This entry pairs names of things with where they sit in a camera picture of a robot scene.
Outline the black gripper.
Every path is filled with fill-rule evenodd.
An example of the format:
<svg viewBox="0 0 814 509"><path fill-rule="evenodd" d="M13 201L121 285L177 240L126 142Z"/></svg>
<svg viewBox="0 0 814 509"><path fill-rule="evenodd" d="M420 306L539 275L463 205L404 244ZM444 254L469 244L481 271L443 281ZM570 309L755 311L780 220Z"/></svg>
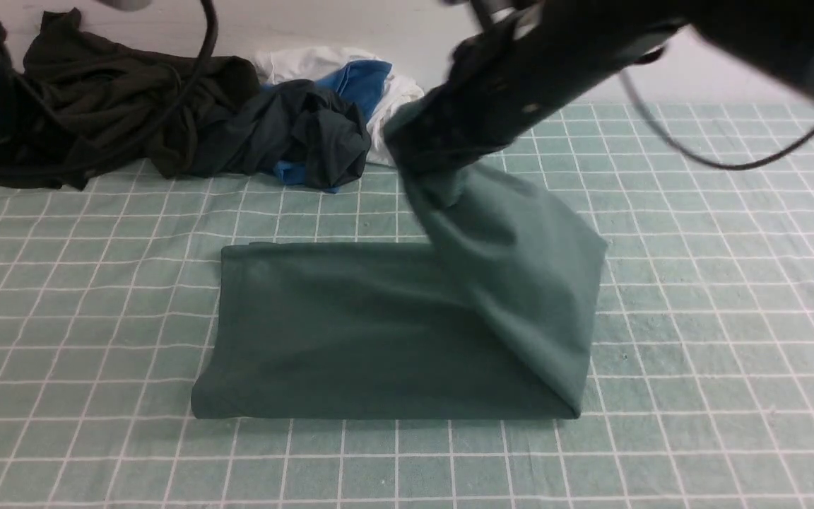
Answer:
<svg viewBox="0 0 814 509"><path fill-rule="evenodd" d="M506 148L559 109L561 70L544 49L462 42L446 81L385 129L404 172L464 168Z"/></svg>

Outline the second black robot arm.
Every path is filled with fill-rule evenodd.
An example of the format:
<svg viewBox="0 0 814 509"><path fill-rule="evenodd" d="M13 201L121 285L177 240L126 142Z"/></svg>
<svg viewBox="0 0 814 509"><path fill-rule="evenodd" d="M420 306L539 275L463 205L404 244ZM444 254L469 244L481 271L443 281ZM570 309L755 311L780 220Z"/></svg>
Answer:
<svg viewBox="0 0 814 509"><path fill-rule="evenodd" d="M814 127L750 163L716 162L674 141L631 81L691 27L715 48L814 101L814 1L471 1L480 32L452 54L446 81L399 110L384 138L400 170L449 171L501 151L617 76L668 147L715 170L754 170L814 138Z"/></svg>

